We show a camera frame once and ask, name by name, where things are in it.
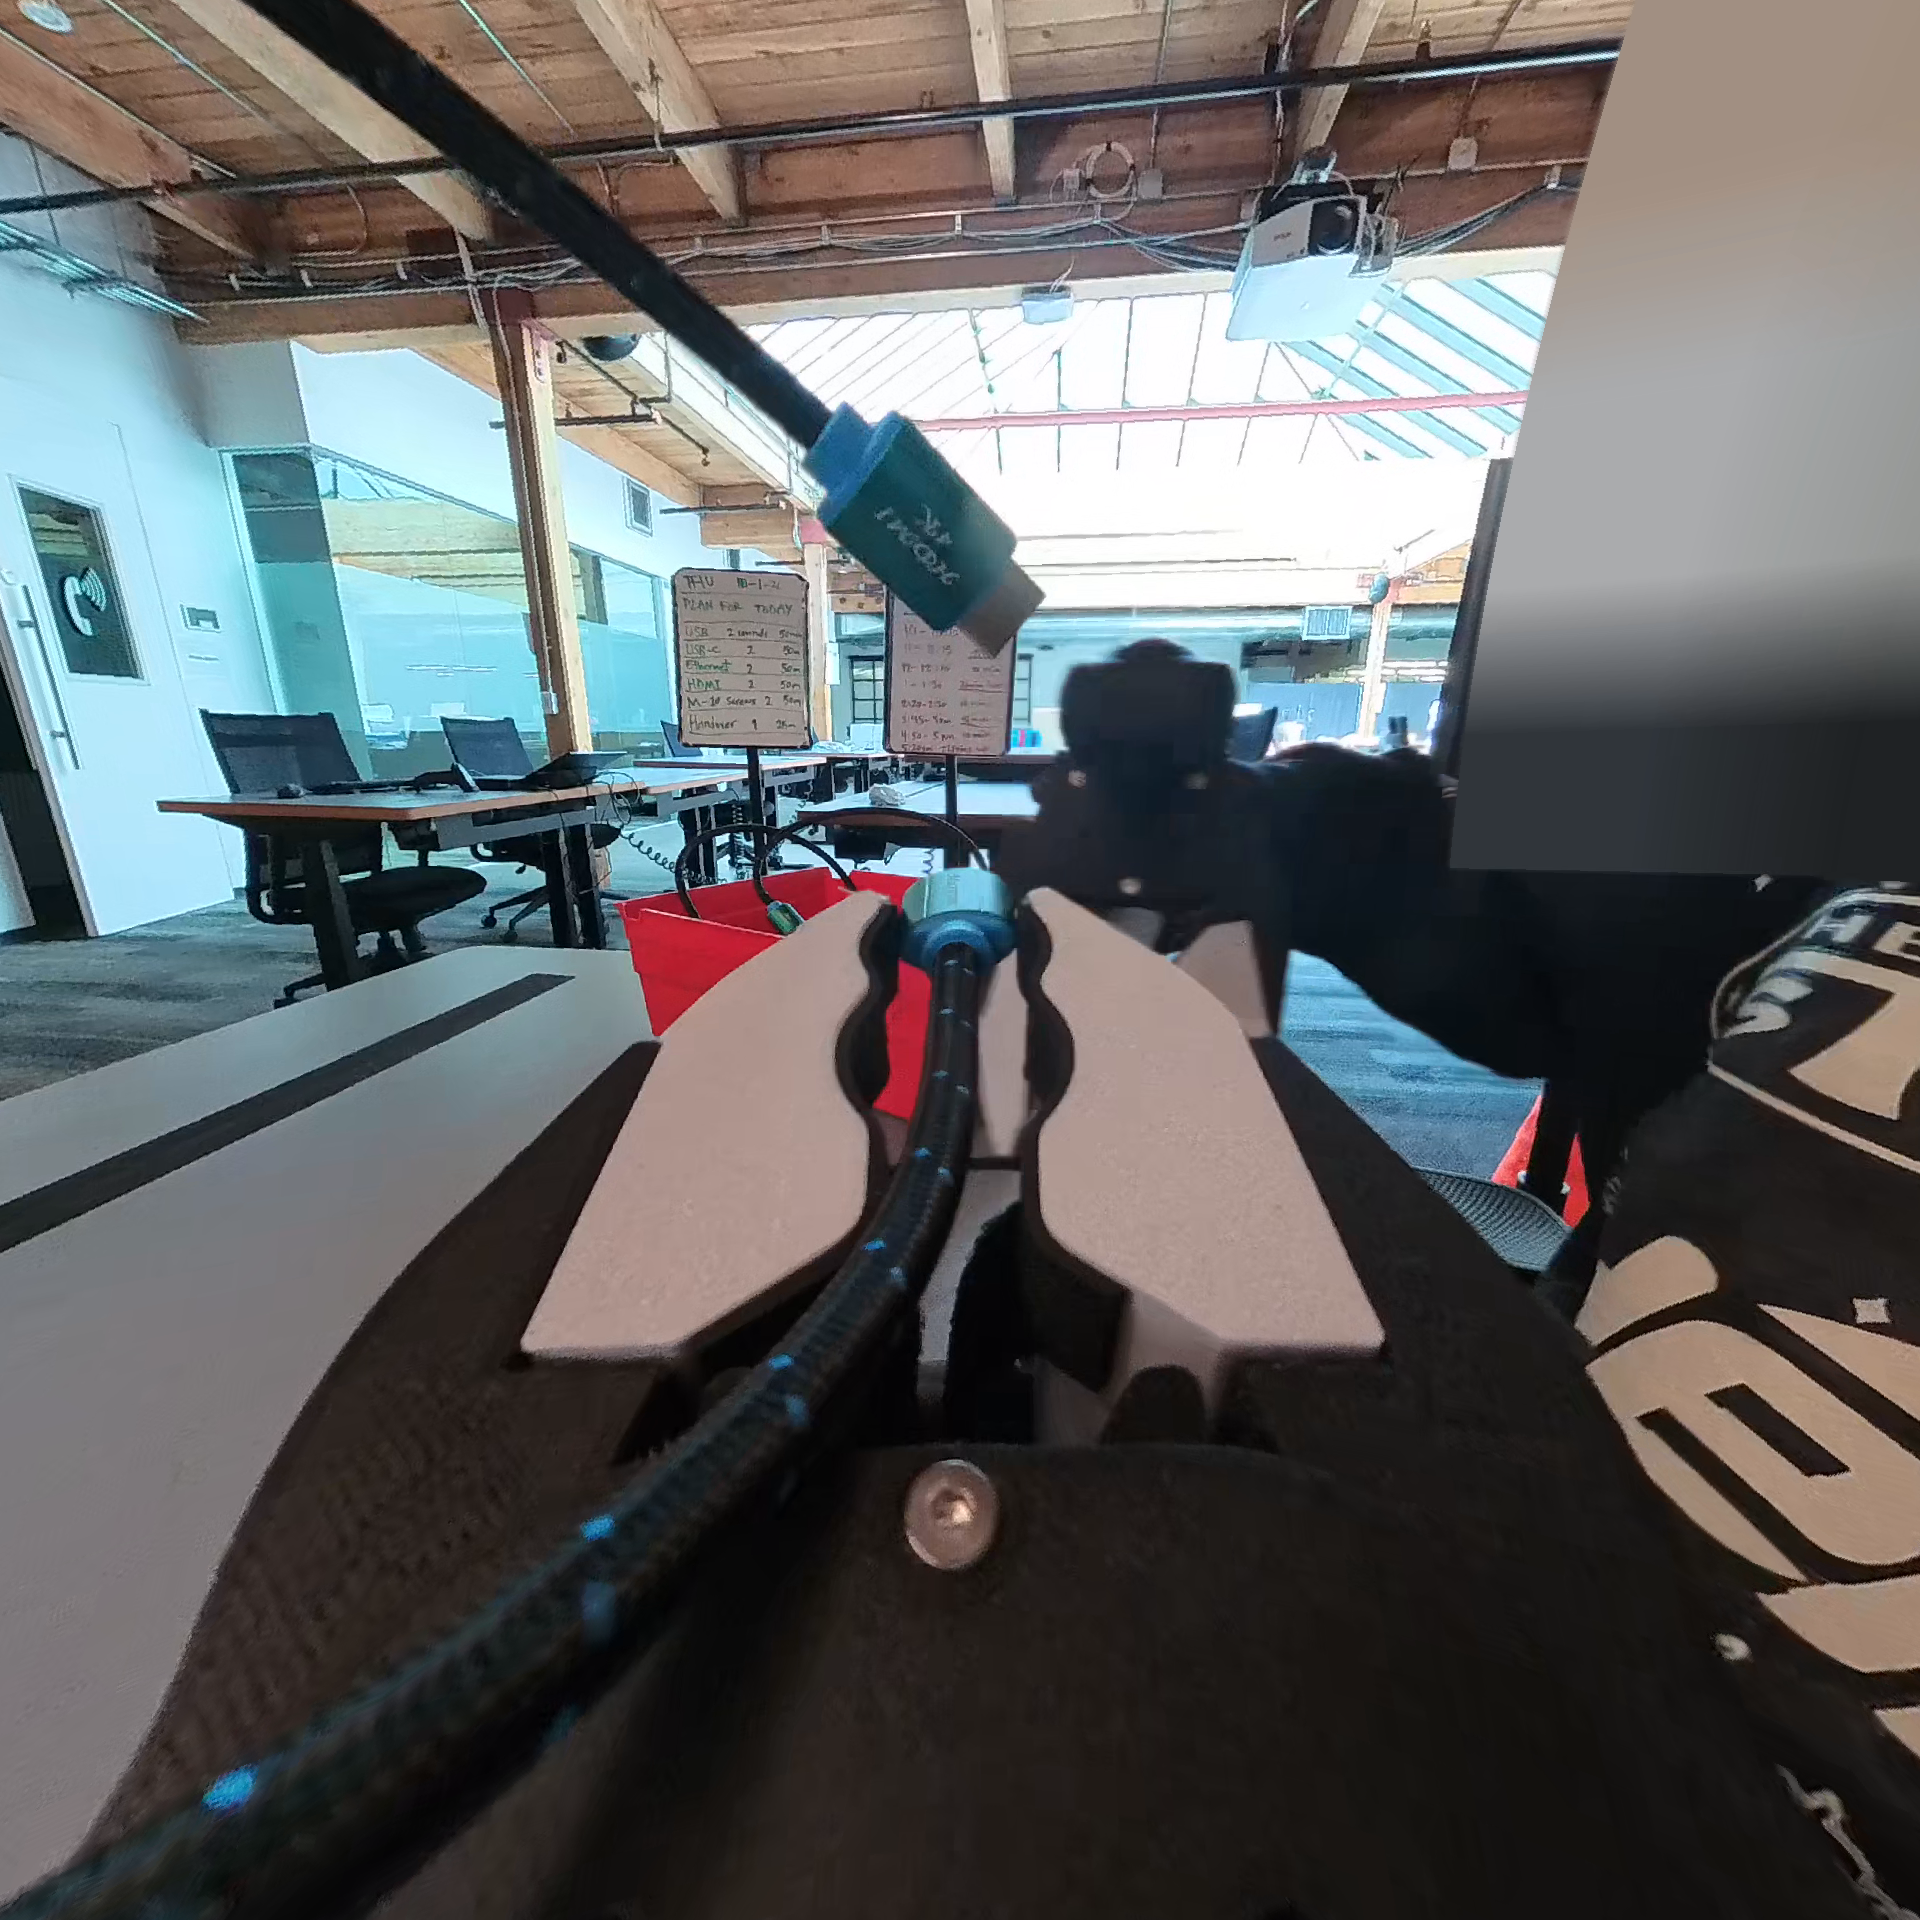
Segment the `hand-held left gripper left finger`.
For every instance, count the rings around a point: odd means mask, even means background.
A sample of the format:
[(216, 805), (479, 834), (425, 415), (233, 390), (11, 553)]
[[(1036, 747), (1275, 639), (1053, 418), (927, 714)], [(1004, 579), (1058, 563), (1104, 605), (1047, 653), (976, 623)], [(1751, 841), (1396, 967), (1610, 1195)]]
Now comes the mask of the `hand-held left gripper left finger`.
[(844, 893), (672, 1023), (521, 1357), (732, 1369), (780, 1338), (885, 1185), (898, 938), (895, 903)]

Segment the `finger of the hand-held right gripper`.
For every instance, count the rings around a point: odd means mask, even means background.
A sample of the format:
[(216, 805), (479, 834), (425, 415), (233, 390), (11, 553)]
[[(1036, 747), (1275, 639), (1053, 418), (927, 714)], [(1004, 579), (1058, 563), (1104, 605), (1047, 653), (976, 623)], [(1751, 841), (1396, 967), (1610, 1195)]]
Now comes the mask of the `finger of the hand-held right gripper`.
[(1282, 959), (1271, 958), (1245, 918), (1202, 929), (1184, 949), (1184, 974), (1239, 1022), (1249, 1039), (1273, 1039), (1282, 1026)]

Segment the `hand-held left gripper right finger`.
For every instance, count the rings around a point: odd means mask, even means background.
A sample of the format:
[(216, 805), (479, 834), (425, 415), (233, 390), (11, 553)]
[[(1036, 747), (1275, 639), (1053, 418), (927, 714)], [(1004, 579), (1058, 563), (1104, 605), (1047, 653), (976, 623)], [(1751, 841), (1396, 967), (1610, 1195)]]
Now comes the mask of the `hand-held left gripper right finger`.
[(1039, 1438), (1148, 1378), (1217, 1426), (1265, 1365), (1376, 1363), (1386, 1326), (1235, 1011), (1057, 890), (1023, 903), (1023, 1286)]

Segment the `red plastic bin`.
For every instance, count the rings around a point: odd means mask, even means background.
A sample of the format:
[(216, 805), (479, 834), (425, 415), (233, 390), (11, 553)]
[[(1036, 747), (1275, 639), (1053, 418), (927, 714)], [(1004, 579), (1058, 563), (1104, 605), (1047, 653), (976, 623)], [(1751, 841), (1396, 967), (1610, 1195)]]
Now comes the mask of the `red plastic bin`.
[[(767, 877), (768, 899), (811, 921), (850, 892), (900, 905), (914, 885), (898, 874), (856, 874), (850, 886), (825, 867), (802, 867)], [(617, 905), (650, 1023), (661, 1037), (699, 996), (781, 938), (749, 879), (690, 886), (690, 916), (676, 892)], [(890, 1078), (875, 1111), (909, 1119), (921, 1085), (928, 1039), (930, 982), (923, 970), (900, 963), (896, 998), (885, 1018)]]

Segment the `grey office desk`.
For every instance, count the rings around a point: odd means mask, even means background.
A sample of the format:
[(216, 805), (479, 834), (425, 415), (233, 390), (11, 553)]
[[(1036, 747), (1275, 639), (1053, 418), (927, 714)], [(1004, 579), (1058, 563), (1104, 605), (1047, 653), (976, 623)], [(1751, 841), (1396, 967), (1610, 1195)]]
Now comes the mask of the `grey office desk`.
[(888, 783), (807, 805), (799, 827), (823, 834), (841, 857), (875, 857), (874, 847), (936, 847), (952, 863), (965, 857), (995, 863), (1005, 834), (1039, 815), (1041, 802), (1018, 782), (960, 782), (952, 795), (941, 783)]

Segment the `whiteboard with written list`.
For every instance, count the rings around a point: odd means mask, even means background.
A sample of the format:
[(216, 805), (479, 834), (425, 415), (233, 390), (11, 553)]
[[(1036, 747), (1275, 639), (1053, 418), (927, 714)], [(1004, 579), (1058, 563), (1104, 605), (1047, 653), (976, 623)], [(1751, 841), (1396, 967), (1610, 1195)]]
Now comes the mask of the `whiteboard with written list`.
[(1005, 755), (1018, 652), (992, 653), (965, 631), (932, 631), (895, 590), (885, 595), (883, 747), (940, 761), (944, 819), (957, 827), (957, 765)]

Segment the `black mesh office chair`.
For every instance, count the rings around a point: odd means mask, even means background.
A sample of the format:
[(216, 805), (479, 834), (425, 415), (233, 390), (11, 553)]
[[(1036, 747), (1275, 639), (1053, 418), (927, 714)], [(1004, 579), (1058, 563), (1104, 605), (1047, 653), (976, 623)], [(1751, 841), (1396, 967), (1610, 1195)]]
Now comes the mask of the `black mesh office chair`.
[(1541, 1277), (1568, 1241), (1565, 1221), (1532, 1193), (1440, 1167), (1417, 1167), (1480, 1238), (1516, 1274)]

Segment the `orange white cone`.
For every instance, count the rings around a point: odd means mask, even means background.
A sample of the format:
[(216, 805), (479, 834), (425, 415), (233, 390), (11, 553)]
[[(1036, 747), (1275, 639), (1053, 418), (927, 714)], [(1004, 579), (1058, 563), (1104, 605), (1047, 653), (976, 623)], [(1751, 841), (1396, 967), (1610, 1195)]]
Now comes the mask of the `orange white cone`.
[(1573, 1229), (1591, 1210), (1573, 1094), (1546, 1083), (1495, 1167), (1493, 1181), (1543, 1203)]

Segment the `whiteboard with table grid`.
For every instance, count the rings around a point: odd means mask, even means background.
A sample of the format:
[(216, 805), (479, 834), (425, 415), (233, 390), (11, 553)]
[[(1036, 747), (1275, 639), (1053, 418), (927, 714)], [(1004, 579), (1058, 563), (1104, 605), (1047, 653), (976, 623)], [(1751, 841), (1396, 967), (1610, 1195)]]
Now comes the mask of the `whiteboard with table grid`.
[(770, 826), (764, 756), (813, 745), (810, 586), (785, 569), (681, 566), (671, 604), (680, 741), (741, 756), (749, 819)]

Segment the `wooden office desk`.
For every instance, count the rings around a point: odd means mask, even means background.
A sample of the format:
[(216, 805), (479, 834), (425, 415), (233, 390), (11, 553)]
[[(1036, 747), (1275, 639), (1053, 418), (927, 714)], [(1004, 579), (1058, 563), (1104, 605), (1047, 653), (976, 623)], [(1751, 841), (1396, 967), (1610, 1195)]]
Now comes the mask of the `wooden office desk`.
[(275, 1005), (304, 993), (336, 993), (425, 958), (420, 929), (455, 905), (435, 853), (532, 841), (545, 875), (551, 945), (603, 951), (608, 915), (592, 863), (592, 827), (634, 813), (745, 806), (802, 778), (829, 773), (845, 755), (778, 753), (754, 765), (672, 759), (592, 774), (571, 786), (353, 791), (316, 789), (248, 797), (161, 799), (157, 812), (237, 829), (248, 843), (244, 899), (265, 926), (303, 926), (319, 972), (283, 987)]

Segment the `white ceiling projector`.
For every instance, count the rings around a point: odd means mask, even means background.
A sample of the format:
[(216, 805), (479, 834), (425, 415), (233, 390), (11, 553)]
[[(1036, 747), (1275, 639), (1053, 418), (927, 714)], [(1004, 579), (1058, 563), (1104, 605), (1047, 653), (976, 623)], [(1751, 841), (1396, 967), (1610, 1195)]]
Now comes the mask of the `white ceiling projector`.
[(1223, 337), (1237, 345), (1313, 345), (1354, 331), (1400, 247), (1387, 190), (1340, 173), (1330, 146), (1308, 150), (1259, 198)]

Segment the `person's black printed hoodie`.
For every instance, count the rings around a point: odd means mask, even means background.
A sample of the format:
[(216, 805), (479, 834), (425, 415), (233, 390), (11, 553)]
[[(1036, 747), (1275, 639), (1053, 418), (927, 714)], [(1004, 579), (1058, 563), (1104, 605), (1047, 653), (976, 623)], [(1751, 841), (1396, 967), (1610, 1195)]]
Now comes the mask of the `person's black printed hoodie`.
[(1866, 1913), (1917, 1894), (1917, 893), (1717, 987), (1600, 1204), (1575, 1326), (1711, 1650)]

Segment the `glass partition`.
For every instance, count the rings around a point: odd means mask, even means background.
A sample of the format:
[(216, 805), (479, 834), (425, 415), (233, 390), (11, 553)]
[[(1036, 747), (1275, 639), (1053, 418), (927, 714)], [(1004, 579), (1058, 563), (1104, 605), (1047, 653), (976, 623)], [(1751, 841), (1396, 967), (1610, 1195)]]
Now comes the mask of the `glass partition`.
[(425, 767), (445, 717), (513, 721), (546, 756), (556, 694), (513, 516), (323, 449), (225, 465), (281, 709), (332, 714), (376, 774)]

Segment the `phone symbol door sign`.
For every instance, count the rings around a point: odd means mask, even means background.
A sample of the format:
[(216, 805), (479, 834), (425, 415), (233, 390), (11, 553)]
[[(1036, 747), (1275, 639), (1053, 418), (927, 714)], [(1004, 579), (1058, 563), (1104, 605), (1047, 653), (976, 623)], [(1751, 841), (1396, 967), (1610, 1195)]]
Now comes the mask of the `phone symbol door sign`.
[(104, 511), (27, 485), (17, 485), (17, 501), (65, 671), (80, 682), (145, 682)]

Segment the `wooden post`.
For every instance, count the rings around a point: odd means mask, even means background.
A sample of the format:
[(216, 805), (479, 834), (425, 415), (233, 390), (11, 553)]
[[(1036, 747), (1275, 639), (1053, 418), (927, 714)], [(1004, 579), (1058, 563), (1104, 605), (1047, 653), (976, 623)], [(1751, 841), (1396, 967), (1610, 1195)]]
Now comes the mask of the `wooden post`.
[(521, 291), (487, 293), (483, 311), (508, 435), (546, 753), (585, 753), (592, 721), (561, 476), (556, 345)]

